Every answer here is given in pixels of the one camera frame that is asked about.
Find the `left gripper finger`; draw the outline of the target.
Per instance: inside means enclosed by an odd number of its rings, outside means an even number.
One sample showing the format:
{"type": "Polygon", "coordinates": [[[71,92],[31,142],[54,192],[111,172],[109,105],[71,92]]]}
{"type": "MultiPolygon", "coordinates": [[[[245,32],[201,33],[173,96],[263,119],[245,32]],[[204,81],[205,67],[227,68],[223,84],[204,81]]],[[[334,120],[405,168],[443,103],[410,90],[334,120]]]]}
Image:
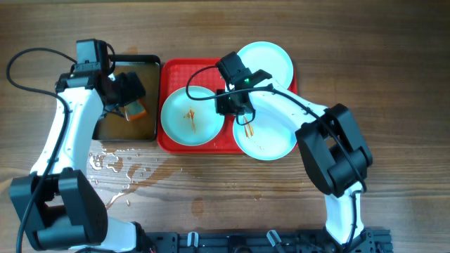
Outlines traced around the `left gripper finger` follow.
{"type": "Polygon", "coordinates": [[[125,89],[111,93],[108,96],[108,104],[124,107],[137,100],[137,95],[133,90],[125,89]]]}
{"type": "Polygon", "coordinates": [[[146,95],[146,90],[135,72],[118,74],[115,83],[118,85],[119,90],[133,90],[137,95],[137,99],[146,95]]]}

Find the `orange green sponge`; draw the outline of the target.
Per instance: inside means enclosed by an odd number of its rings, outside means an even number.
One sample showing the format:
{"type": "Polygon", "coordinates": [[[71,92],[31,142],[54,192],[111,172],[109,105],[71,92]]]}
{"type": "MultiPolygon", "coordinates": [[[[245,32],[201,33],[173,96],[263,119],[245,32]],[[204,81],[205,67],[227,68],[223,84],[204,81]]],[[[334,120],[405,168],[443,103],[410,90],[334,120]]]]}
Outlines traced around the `orange green sponge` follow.
{"type": "Polygon", "coordinates": [[[124,111],[127,121],[134,121],[148,114],[141,99],[135,100],[134,102],[126,105],[124,107],[124,111]]]}

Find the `pale blue plate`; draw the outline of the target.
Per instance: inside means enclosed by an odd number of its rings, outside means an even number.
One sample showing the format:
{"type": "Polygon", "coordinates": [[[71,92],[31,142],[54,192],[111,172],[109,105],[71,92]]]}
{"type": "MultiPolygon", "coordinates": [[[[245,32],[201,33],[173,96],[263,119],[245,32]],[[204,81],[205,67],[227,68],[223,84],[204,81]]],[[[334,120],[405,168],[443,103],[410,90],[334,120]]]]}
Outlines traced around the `pale blue plate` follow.
{"type": "Polygon", "coordinates": [[[297,144],[298,124],[285,100],[257,100],[255,112],[239,115],[233,123],[233,137],[238,147],[257,160],[277,160],[285,157],[297,144]]]}
{"type": "Polygon", "coordinates": [[[202,145],[219,134],[225,117],[216,113],[213,100],[192,100],[188,94],[202,98],[211,96],[213,92],[205,87],[192,86],[188,93],[185,88],[171,93],[162,105],[162,128],[178,144],[202,145]]]}
{"type": "Polygon", "coordinates": [[[280,46],[267,41],[257,41],[244,46],[237,54],[251,72],[263,70],[283,88],[290,87],[294,77],[293,62],[280,46]]]}

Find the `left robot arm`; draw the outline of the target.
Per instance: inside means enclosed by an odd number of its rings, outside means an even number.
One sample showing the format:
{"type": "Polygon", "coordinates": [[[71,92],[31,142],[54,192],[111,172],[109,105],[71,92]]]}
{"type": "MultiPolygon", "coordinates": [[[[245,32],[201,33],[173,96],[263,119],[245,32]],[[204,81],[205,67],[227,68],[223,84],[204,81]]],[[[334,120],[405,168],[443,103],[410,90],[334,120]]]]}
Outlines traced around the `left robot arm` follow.
{"type": "Polygon", "coordinates": [[[100,70],[66,73],[56,84],[57,101],[49,137],[28,176],[12,180],[11,202],[20,218],[16,242],[33,249],[80,252],[150,252],[151,240],[136,222],[108,216],[86,178],[86,161],[102,96],[119,103],[121,81],[100,70]]]}

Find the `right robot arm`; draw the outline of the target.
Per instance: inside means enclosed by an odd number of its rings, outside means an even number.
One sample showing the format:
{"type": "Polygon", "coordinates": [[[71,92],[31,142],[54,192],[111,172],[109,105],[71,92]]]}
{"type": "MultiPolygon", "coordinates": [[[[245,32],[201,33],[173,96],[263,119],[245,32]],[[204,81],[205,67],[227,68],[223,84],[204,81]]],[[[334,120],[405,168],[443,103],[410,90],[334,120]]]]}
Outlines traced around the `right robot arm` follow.
{"type": "Polygon", "coordinates": [[[350,110],[310,103],[273,82],[220,89],[214,100],[221,114],[239,122],[250,116],[251,124],[265,114],[295,137],[307,176],[325,195],[327,234],[347,252],[355,247],[364,230],[360,199],[373,156],[350,110]]]}

